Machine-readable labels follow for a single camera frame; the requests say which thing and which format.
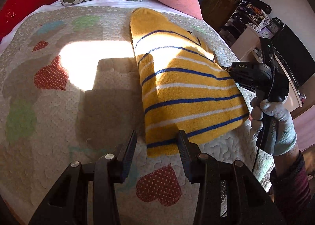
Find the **gloved right hand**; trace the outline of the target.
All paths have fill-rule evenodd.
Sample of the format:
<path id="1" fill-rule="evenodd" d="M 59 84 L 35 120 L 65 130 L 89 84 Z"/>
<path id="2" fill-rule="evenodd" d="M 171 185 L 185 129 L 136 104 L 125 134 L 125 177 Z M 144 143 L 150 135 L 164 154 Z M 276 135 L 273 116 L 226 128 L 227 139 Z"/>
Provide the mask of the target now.
<path id="1" fill-rule="evenodd" d="M 258 138 L 259 132 L 263 129 L 263 118 L 270 116 L 275 121 L 275 125 L 266 128 L 269 132 L 273 132 L 273 135 L 268 135 L 266 144 L 261 149 L 272 156 L 280 156 L 290 151 L 297 141 L 290 112 L 280 102 L 259 101 L 258 98 L 253 98 L 250 105 L 253 107 L 251 138 Z"/>

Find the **right forearm dark sleeve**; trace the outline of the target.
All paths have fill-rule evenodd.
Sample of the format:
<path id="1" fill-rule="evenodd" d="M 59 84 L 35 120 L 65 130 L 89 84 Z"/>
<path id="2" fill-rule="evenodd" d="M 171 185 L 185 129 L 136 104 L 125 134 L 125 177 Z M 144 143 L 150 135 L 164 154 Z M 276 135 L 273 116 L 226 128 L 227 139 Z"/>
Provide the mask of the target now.
<path id="1" fill-rule="evenodd" d="M 270 181 L 274 203 L 286 224 L 314 224 L 314 195 L 311 194 L 302 153 L 281 176 L 273 169 Z"/>

